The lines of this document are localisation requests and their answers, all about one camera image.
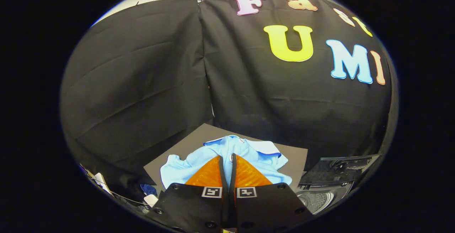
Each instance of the black backdrop cloth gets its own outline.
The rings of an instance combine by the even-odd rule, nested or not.
[[[109,186],[153,184],[143,165],[202,123],[307,148],[305,170],[320,157],[377,152],[390,108],[390,57],[371,29],[373,37],[333,10],[356,16],[348,9],[310,1],[317,11],[263,0],[259,13],[238,16],[236,0],[158,0],[96,23],[73,51],[61,87],[75,159]],[[275,57],[268,25],[288,27],[291,50],[302,48],[293,26],[311,27],[312,57]],[[379,53],[386,84],[330,76],[329,39],[351,54],[356,44]],[[368,61],[375,79],[370,53]]]

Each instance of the orange gripper pad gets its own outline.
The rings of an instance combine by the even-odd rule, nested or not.
[[[187,185],[222,187],[219,164],[220,156],[216,156],[203,165],[188,181]]]
[[[236,154],[237,166],[235,175],[235,187],[263,186],[272,184],[259,170]]]

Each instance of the screw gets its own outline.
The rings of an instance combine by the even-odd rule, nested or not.
[[[205,226],[207,228],[214,228],[214,227],[216,227],[216,223],[214,223],[214,222],[206,222]]]

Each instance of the blue cloth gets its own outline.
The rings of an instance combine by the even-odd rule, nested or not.
[[[150,186],[148,184],[141,184],[141,189],[143,190],[143,192],[148,196],[148,195],[157,195],[156,194],[156,189],[153,187],[153,186]]]
[[[273,142],[249,141],[230,135],[205,142],[203,147],[189,154],[183,161],[177,155],[169,155],[166,164],[161,167],[164,188],[167,189],[172,183],[186,183],[203,165],[218,155],[223,157],[224,176],[229,187],[232,175],[230,157],[233,153],[247,160],[271,183],[291,184],[291,177],[277,171],[288,159],[279,152]]]

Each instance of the light blue letter m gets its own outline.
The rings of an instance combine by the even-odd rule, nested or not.
[[[351,55],[346,47],[339,40],[327,40],[327,45],[332,48],[334,70],[330,73],[334,78],[346,78],[346,73],[343,71],[343,64],[346,67],[349,77],[355,78],[357,69],[359,74],[357,79],[360,82],[371,84],[371,77],[368,65],[367,50],[361,45],[354,46],[354,52]]]

